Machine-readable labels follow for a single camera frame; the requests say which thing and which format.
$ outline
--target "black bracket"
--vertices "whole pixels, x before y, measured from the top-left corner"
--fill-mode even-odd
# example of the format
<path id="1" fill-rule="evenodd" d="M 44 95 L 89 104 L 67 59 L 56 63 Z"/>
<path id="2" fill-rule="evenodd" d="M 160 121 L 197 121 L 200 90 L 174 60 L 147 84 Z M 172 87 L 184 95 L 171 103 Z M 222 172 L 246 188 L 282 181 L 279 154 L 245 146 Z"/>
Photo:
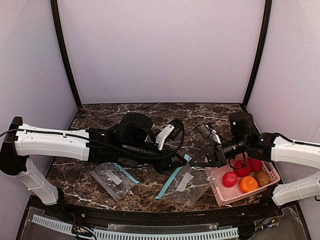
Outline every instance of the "black bracket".
<path id="1" fill-rule="evenodd" d="M 205 155 L 207 162 L 196 162 Z M 196 156 L 189 161 L 191 167 L 222 167 L 227 164 L 227 160 L 220 143 L 213 143 L 201 150 Z"/>
<path id="2" fill-rule="evenodd" d="M 12 120 L 9 130 L 18 129 L 22 124 L 22 117 L 16 116 Z M 5 136 L 0 151 L 0 170 L 11 176 L 27 171 L 28 156 L 17 155 L 15 141 L 18 140 L 18 137 L 16 133 L 17 131 L 12 131 Z"/>
<path id="3" fill-rule="evenodd" d="M 272 147 L 278 135 L 274 133 L 261 133 L 257 135 L 246 136 L 245 151 L 248 156 L 265 162 L 271 162 Z"/>

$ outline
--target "blue zipper seal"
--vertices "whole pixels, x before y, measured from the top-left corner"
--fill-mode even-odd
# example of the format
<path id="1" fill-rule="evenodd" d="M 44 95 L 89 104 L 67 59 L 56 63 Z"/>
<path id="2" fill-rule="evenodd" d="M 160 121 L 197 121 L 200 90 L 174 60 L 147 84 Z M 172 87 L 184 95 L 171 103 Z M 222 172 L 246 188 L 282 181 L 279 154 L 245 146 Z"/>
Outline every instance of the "blue zipper seal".
<path id="1" fill-rule="evenodd" d="M 128 173 L 122 166 L 114 163 L 114 165 L 121 171 L 123 172 L 125 175 L 127 175 L 128 178 L 130 178 L 135 184 L 139 184 L 140 182 L 138 180 L 136 180 L 133 176 L 131 176 L 130 173 Z"/>
<path id="2" fill-rule="evenodd" d="M 189 161 L 190 160 L 190 156 L 188 154 L 184 155 L 184 159 Z M 170 184 L 172 183 L 172 181 L 175 179 L 175 177 L 177 176 L 177 174 L 180 172 L 180 170 L 184 168 L 184 166 L 180 166 L 178 167 L 173 173 L 172 175 L 169 177 L 169 179 L 166 181 L 165 185 L 163 186 L 163 188 L 161 189 L 161 191 L 159 192 L 158 196 L 155 197 L 155 199 L 160 200 L 165 192 L 167 191 L 168 187 L 170 186 Z"/>

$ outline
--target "black cable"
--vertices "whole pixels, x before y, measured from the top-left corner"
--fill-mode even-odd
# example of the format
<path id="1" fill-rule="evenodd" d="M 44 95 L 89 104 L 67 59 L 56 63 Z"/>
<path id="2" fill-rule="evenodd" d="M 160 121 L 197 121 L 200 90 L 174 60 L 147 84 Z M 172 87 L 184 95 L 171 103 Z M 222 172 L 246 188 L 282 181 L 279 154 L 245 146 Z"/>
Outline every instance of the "black cable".
<path id="1" fill-rule="evenodd" d="M 173 157 L 181 149 L 182 145 L 184 144 L 185 126 L 183 125 L 181 120 L 176 119 L 175 121 L 178 121 L 178 122 L 180 122 L 182 124 L 180 144 L 171 153 L 163 155 L 163 156 L 156 156 L 156 157 L 151 157 L 151 156 L 150 157 L 145 157 L 145 156 L 137 155 L 137 154 L 134 154 L 134 153 L 129 152 L 127 150 L 124 150 L 124 149 L 122 149 L 122 148 L 120 148 L 118 146 L 114 146 L 114 145 L 111 145 L 111 144 L 108 144 L 108 143 L 100 142 L 100 141 L 97 141 L 97 140 L 94 140 L 94 139 L 91 139 L 91 138 L 88 138 L 88 137 L 85 137 L 85 136 L 79 136 L 79 135 L 75 135 L 75 134 L 63 133 L 63 132 L 57 132 L 57 131 L 39 131 L 39 130 L 29 130 L 29 129 L 20 129 L 20 128 L 18 128 L 18 129 L 12 129 L 12 130 L 8 130 L 6 132 L 3 132 L 3 133 L 0 134 L 0 137 L 5 135 L 5 134 L 7 134 L 7 133 L 13 132 L 13 131 L 20 131 L 20 132 L 26 131 L 27 133 L 60 135 L 60 136 L 83 139 L 83 140 L 89 141 L 91 143 L 95 143 L 95 144 L 98 144 L 98 145 L 101 145 L 101 146 L 104 146 L 104 147 L 111 148 L 111 149 L 113 149 L 113 150 L 115 150 L 117 152 L 126 154 L 127 156 L 131 156 L 131 157 L 134 157 L 134 158 L 139 158 L 141 160 L 162 160 L 162 159 L 165 159 L 165 158 Z"/>
<path id="2" fill-rule="evenodd" d="M 245 233 L 245 234 L 241 234 L 242 236 L 253 236 L 254 234 L 261 232 L 265 229 L 267 229 L 266 227 L 268 226 L 268 228 L 270 228 L 270 225 L 272 226 L 272 221 L 269 221 L 267 224 L 261 226 L 258 230 L 254 231 L 254 232 L 250 232 L 250 233 Z"/>
<path id="3" fill-rule="evenodd" d="M 246 158 L 246 154 L 245 154 L 244 152 L 242 153 L 242 156 L 243 156 L 243 160 L 244 160 L 244 162 L 243 162 L 243 164 L 242 164 L 242 167 L 232 166 L 231 163 L 230 163 L 231 159 L 229 158 L 229 159 L 228 159 L 228 164 L 229 164 L 230 168 L 235 169 L 235 170 L 239 170 L 239 169 L 244 168 L 244 167 L 246 166 L 247 158 Z"/>
<path id="4" fill-rule="evenodd" d="M 94 237 L 95 240 L 97 240 L 97 237 L 95 235 L 95 233 L 87 226 L 80 226 L 80 225 L 76 225 L 76 217 L 74 215 L 73 212 L 71 212 L 70 214 L 73 215 L 73 222 L 70 221 L 70 220 L 66 220 L 66 219 L 63 219 L 61 217 L 57 217 L 55 214 L 53 214 L 49 208 L 47 207 L 46 209 L 54 218 L 58 219 L 59 221 L 62 221 L 64 223 L 69 223 L 69 224 L 72 224 L 72 228 L 71 228 L 71 233 L 74 233 L 75 236 L 73 236 L 73 238 L 77 239 L 77 240 L 83 240 L 83 239 L 86 239 L 86 238 L 83 238 L 83 236 L 80 236 L 79 233 L 75 230 L 75 231 L 72 231 L 73 229 L 75 229 L 75 226 L 80 230 L 80 229 L 84 229 L 85 231 L 89 232 L 91 234 L 90 238 L 91 237 Z"/>
<path id="5" fill-rule="evenodd" d="M 12 132 L 16 132 L 16 131 L 19 131 L 18 129 L 10 129 L 8 131 L 4 131 L 3 133 L 0 134 L 0 138 L 3 136 L 3 135 L 6 135 L 6 134 L 9 134 L 9 133 L 12 133 Z"/>
<path id="6" fill-rule="evenodd" d="M 239 235 L 240 235 L 240 236 L 241 236 L 241 235 L 246 235 L 247 233 L 251 232 L 252 230 L 256 230 L 256 228 L 257 228 L 258 226 L 260 226 L 261 224 L 263 224 L 264 221 L 268 219 L 268 217 L 269 217 L 269 216 L 267 216 L 266 218 L 264 218 L 261 222 L 259 222 L 257 225 L 255 225 L 255 226 L 254 226 L 253 228 L 251 228 L 250 230 L 245 231 L 245 232 L 243 232 L 243 233 L 239 233 Z"/>
<path id="7" fill-rule="evenodd" d="M 311 146 L 311 147 L 318 147 L 320 148 L 320 145 L 318 144 L 313 144 L 313 143 L 308 143 L 308 142 L 303 142 L 303 141 L 293 141 L 292 139 L 282 135 L 281 133 L 274 132 L 273 134 L 278 135 L 279 137 L 283 138 L 284 140 L 288 141 L 289 143 L 292 144 L 299 144 L 299 145 L 306 145 L 306 146 Z"/>

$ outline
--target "white bag label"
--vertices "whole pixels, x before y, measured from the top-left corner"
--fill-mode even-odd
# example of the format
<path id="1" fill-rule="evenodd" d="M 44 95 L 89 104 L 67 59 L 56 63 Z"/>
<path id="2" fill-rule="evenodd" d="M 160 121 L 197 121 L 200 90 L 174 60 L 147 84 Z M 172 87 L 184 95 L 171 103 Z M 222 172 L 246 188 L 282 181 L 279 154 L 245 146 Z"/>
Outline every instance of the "white bag label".
<path id="1" fill-rule="evenodd" d="M 193 178 L 194 178 L 194 176 L 192 176 L 190 173 L 187 172 L 183 176 L 183 178 L 182 178 L 179 186 L 176 188 L 176 190 L 178 192 L 183 192 L 186 189 L 186 186 L 187 186 L 188 182 L 190 182 L 190 180 L 193 179 Z"/>
<path id="2" fill-rule="evenodd" d="M 122 180 L 115 175 L 111 170 L 108 170 L 105 172 L 105 174 L 117 185 L 119 185 L 120 183 L 122 183 Z"/>

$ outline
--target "robotic arm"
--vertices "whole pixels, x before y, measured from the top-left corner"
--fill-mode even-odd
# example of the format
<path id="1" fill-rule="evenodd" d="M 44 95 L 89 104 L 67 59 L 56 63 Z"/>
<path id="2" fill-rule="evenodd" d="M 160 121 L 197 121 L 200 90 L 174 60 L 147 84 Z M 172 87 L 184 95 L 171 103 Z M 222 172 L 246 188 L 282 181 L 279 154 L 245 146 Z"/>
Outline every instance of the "robotic arm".
<path id="1" fill-rule="evenodd" d="M 247 152 L 249 157 L 265 162 L 288 162 L 320 169 L 320 144 L 291 140 L 280 133 L 258 134 L 250 113 L 235 112 L 229 116 L 230 141 L 220 140 L 220 136 L 208 127 L 199 124 L 196 128 L 212 141 L 189 163 L 198 167 L 222 167 L 228 159 Z M 196 162 L 204 159 L 208 162 Z M 287 184 L 279 184 L 273 191 L 272 200 L 278 206 L 286 203 L 320 195 L 320 171 Z"/>
<path id="2" fill-rule="evenodd" d="M 290 162 L 320 169 L 320 144 L 291 140 L 279 133 L 258 134 L 249 113 L 233 113 L 229 120 L 234 136 L 230 141 L 204 125 L 196 126 L 212 144 L 189 161 L 191 166 L 222 167 L 228 164 L 228 159 L 247 152 L 249 157 L 266 162 Z M 119 157 L 126 157 L 140 164 L 151 164 L 159 173 L 186 165 L 187 161 L 177 154 L 185 134 L 182 122 L 174 120 L 159 133 L 151 131 L 152 125 L 152 121 L 140 113 L 126 114 L 119 124 L 110 129 L 75 131 L 37 128 L 23 124 L 21 117 L 15 117 L 9 131 L 4 133 L 0 170 L 16 176 L 49 206 L 63 204 L 64 194 L 38 171 L 29 155 L 59 156 L 98 163 L 116 163 Z M 166 147 L 165 143 L 174 140 L 180 133 L 179 147 L 175 150 Z M 152 142 L 146 142 L 148 136 Z M 204 159 L 203 154 L 208 162 L 196 162 L 197 159 Z M 272 199 L 280 206 L 320 195 L 319 180 L 320 171 L 295 182 L 280 184 L 274 189 Z"/>
<path id="3" fill-rule="evenodd" d="M 154 134 L 153 122 L 140 113 L 126 114 L 121 122 L 110 129 L 53 130 L 23 123 L 15 117 L 6 134 L 0 151 L 0 170 L 16 176 L 28 190 L 47 205 L 63 204 L 64 193 L 52 185 L 36 168 L 29 155 L 45 155 L 73 158 L 80 161 L 116 163 L 126 157 L 140 164 L 151 164 L 157 172 L 168 171 L 186 165 L 177 154 L 184 141 L 184 126 L 173 120 L 163 131 Z M 182 133 L 179 147 L 166 147 Z"/>

